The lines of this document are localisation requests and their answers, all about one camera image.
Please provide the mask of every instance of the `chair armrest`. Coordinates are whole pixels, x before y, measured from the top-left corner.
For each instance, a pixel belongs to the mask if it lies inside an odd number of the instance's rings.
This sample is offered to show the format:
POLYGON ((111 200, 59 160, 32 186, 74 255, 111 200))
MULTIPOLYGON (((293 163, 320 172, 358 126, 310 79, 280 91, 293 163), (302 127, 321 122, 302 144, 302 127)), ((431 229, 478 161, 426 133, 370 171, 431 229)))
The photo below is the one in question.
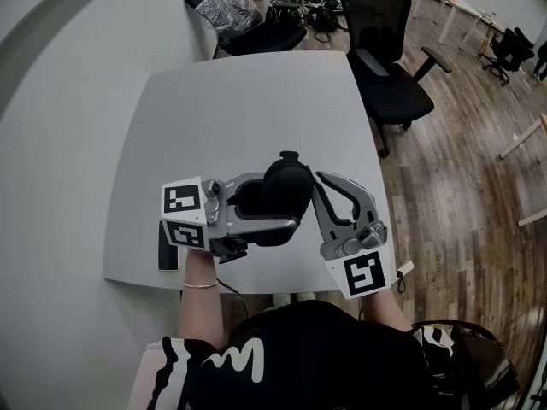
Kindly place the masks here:
POLYGON ((429 47, 422 47, 421 49, 424 51, 426 55, 432 58, 435 61, 435 63, 443 69, 445 73, 452 72, 452 67, 449 65, 447 61, 443 59, 443 57, 439 53, 431 50, 429 47))
POLYGON ((367 50, 356 49, 355 56, 357 57, 357 59, 359 60, 361 64, 363 64, 376 76, 386 77, 390 75, 388 72, 386 72, 385 68, 382 67, 382 64, 376 61, 376 58, 374 58, 374 56, 368 53, 367 50))
POLYGON ((435 53, 429 47, 422 47, 421 49, 426 52, 426 55, 428 57, 426 61, 421 64, 421 67, 418 68, 418 71, 412 77, 416 82, 423 78, 426 73, 433 68, 435 64, 441 67, 445 73, 450 73, 452 71, 450 65, 448 65, 448 63, 438 53, 435 53))

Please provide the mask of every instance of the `chair backrest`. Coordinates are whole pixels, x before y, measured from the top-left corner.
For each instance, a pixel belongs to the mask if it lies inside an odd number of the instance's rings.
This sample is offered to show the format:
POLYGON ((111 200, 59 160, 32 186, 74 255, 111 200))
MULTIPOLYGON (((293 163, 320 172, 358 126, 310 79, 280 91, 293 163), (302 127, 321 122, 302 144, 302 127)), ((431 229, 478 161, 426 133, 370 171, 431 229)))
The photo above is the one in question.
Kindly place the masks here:
POLYGON ((253 0, 185 0, 213 25, 219 42, 237 38, 262 23, 253 0))
POLYGON ((410 4, 411 0, 342 0, 351 49, 366 49, 380 62, 401 59, 410 4))
POLYGON ((499 64, 506 70, 515 72, 521 63, 533 57, 533 51, 524 44, 511 29, 506 29, 503 39, 492 48, 499 64))
POLYGON ((522 30, 519 27, 515 28, 515 34, 517 37, 519 37, 519 40, 528 48, 533 49, 533 42, 530 41, 524 33, 522 33, 522 30))

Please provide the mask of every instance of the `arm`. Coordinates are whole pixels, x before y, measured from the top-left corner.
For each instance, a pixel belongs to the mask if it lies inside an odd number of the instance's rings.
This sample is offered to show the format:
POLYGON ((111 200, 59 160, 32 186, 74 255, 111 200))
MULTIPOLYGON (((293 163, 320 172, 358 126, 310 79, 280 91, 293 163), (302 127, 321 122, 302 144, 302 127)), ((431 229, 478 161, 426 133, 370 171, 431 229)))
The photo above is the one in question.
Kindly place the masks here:
MULTIPOLYGON (((213 284, 216 269, 208 252, 188 249, 185 282, 193 285, 213 284)), ((220 349, 224 345, 221 295, 219 286, 207 289, 185 287, 179 313, 179 337, 204 340, 220 349)))
POLYGON ((412 329, 390 289, 363 297, 362 311, 366 320, 372 320, 401 331, 412 329))

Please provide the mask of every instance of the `black shirt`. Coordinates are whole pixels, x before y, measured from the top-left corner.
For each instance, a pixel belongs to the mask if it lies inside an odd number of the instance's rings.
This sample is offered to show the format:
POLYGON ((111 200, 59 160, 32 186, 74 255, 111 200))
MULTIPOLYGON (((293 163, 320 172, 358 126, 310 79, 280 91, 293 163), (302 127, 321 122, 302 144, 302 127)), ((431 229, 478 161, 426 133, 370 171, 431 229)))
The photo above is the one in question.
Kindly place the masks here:
POLYGON ((179 408, 427 408, 431 373, 409 333, 354 319, 327 302, 306 301, 240 324, 216 351, 185 341, 179 408))

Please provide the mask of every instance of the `white graphic print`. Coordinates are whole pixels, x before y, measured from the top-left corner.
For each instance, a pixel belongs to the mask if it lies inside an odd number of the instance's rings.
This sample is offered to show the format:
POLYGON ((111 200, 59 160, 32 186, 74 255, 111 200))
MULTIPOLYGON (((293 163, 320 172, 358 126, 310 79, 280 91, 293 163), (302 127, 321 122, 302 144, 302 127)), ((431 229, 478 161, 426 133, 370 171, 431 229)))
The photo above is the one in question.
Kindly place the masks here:
POLYGON ((450 337, 448 337, 448 334, 446 334, 445 330, 440 330, 441 338, 439 341, 435 340, 433 337, 433 332, 435 331, 435 328, 433 328, 432 326, 424 326, 423 330, 426 342, 430 343, 431 345, 448 349, 450 357, 452 356, 452 345, 454 345, 454 341, 450 337))
POLYGON ((247 366, 251 354, 253 355, 251 362, 253 367, 250 378, 253 380, 253 383, 260 383, 264 375, 264 345, 262 344, 262 340, 257 337, 253 337, 247 341, 241 349, 241 353, 237 348, 231 346, 223 355, 213 354, 206 361, 211 360, 215 367, 221 367, 224 365, 228 355, 230 355, 232 357, 233 369, 241 372, 247 366))

